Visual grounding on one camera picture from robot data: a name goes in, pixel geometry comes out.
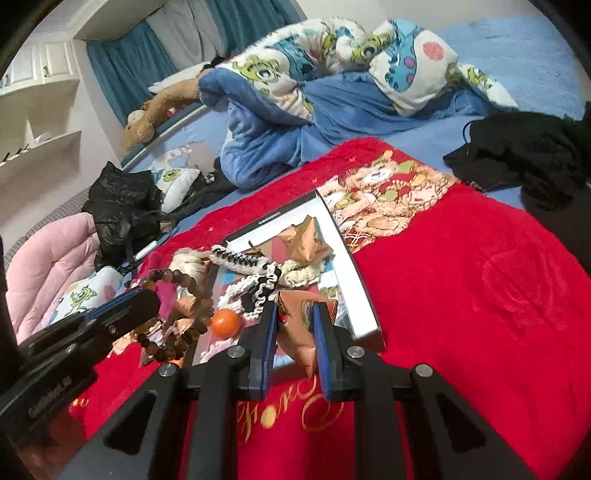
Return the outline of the black clothing pile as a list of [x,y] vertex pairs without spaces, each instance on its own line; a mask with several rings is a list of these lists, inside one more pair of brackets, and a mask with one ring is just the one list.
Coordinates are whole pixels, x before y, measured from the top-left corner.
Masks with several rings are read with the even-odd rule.
[[580,120],[508,112],[471,121],[443,157],[482,192],[519,187],[525,210],[590,269],[590,105]]

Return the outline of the white black hair claw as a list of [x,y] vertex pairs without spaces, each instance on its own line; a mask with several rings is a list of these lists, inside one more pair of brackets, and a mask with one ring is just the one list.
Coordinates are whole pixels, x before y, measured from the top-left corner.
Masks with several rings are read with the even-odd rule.
[[214,245],[208,254],[215,265],[245,276],[263,275],[270,259],[262,255],[235,252],[221,245]]

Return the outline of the tangerine in box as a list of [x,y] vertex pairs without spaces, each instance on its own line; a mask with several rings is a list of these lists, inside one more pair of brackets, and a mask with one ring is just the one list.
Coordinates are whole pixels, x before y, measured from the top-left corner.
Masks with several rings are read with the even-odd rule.
[[221,308],[211,318],[212,334],[221,340],[235,337],[242,330],[242,315],[230,309]]

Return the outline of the blue cartoon duvet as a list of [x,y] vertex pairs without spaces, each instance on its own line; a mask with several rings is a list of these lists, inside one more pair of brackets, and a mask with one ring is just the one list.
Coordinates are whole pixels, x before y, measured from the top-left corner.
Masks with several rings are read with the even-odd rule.
[[198,89],[228,115],[221,171],[242,189],[355,138],[516,108],[503,85],[403,19],[373,31],[344,18],[281,27],[208,71]]

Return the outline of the magenta plush bunny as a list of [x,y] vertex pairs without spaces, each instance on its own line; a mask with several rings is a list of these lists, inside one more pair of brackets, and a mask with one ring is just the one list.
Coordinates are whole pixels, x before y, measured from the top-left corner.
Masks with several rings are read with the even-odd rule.
[[174,283],[166,282],[163,279],[158,280],[155,284],[155,293],[160,302],[158,315],[160,318],[166,320],[174,309],[174,302],[176,300],[177,286]]

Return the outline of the red plush blanket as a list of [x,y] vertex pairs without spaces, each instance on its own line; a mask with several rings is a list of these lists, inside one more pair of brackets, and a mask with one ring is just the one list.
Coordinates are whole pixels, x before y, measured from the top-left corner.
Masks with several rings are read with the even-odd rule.
[[[353,140],[235,205],[215,210],[146,258],[165,268],[182,247],[226,235],[391,149],[387,186],[427,199],[419,161]],[[432,365],[539,479],[556,479],[590,433],[590,278],[533,217],[456,184],[403,231],[353,252],[385,338],[384,360]],[[154,371],[132,344],[97,368],[70,413],[91,437]],[[355,479],[353,407],[322,398],[317,379],[287,382],[263,404],[238,404],[238,479]]]

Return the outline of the black puffer jacket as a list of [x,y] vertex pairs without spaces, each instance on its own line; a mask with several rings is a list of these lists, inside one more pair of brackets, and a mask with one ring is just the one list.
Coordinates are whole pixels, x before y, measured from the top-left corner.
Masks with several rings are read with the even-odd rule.
[[159,237],[161,196],[150,172],[129,173],[111,162],[104,166],[82,207],[92,216],[99,239],[96,270],[131,263]]

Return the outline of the black cardboard box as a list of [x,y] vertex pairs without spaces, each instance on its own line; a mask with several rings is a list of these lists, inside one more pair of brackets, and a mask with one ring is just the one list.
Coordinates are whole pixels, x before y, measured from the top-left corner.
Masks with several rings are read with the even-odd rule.
[[[332,247],[332,255],[304,266],[290,260],[279,234],[290,225],[301,224],[307,216],[318,219],[322,236]],[[338,313],[332,323],[348,330],[356,345],[376,352],[384,350],[382,328],[367,289],[332,219],[327,202],[317,191],[305,194],[250,223],[219,245],[235,252],[270,259],[263,275],[245,276],[213,264],[211,286],[214,307],[216,310],[230,309],[242,315],[242,330],[259,322],[263,302],[276,304],[276,295],[280,290],[303,290],[338,300]],[[198,340],[193,364],[204,364],[214,354],[235,345],[242,330],[235,337],[221,340],[209,328]],[[299,365],[277,346],[273,366],[277,370],[288,370]]]

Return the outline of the white monsters pillow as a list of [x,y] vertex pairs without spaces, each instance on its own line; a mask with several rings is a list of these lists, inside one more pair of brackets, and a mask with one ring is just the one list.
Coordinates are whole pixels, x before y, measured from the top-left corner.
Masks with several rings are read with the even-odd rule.
[[80,312],[100,307],[121,290],[123,276],[110,266],[70,285],[59,298],[47,325]]

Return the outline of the brown plush dog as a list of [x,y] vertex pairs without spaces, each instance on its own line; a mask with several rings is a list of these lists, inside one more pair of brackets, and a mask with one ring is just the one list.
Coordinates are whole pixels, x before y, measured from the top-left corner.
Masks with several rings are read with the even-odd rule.
[[195,76],[164,87],[139,110],[131,112],[123,130],[123,153],[130,153],[139,144],[150,143],[156,135],[156,129],[173,115],[172,110],[183,110],[197,103],[198,82],[212,69],[211,65],[205,64]]

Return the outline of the cream plush rabbit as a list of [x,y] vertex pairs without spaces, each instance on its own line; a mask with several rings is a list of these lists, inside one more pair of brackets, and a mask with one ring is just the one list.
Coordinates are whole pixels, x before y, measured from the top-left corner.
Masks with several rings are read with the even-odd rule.
[[173,254],[168,269],[172,271],[172,283],[176,287],[206,297],[211,293],[208,279],[211,265],[207,252],[181,248]]

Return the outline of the white wall shelf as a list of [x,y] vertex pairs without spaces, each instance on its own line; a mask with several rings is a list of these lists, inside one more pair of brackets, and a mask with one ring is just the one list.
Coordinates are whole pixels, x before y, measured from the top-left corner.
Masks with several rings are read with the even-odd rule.
[[1,77],[1,183],[19,174],[74,166],[81,128],[70,40],[25,44]]

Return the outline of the teal curtain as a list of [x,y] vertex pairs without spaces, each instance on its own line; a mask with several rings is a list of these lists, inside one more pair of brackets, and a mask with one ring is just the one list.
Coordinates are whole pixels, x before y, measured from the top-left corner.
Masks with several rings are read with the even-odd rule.
[[150,86],[202,62],[226,59],[271,31],[301,21],[283,0],[168,1],[113,38],[86,40],[90,65],[121,125]]

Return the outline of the small monsters pillow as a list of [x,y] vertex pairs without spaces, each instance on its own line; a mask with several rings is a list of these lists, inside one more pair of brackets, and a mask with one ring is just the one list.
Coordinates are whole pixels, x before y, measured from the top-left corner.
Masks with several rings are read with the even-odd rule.
[[199,175],[200,170],[192,168],[165,168],[154,171],[153,181],[161,191],[160,210],[170,213],[179,207]]

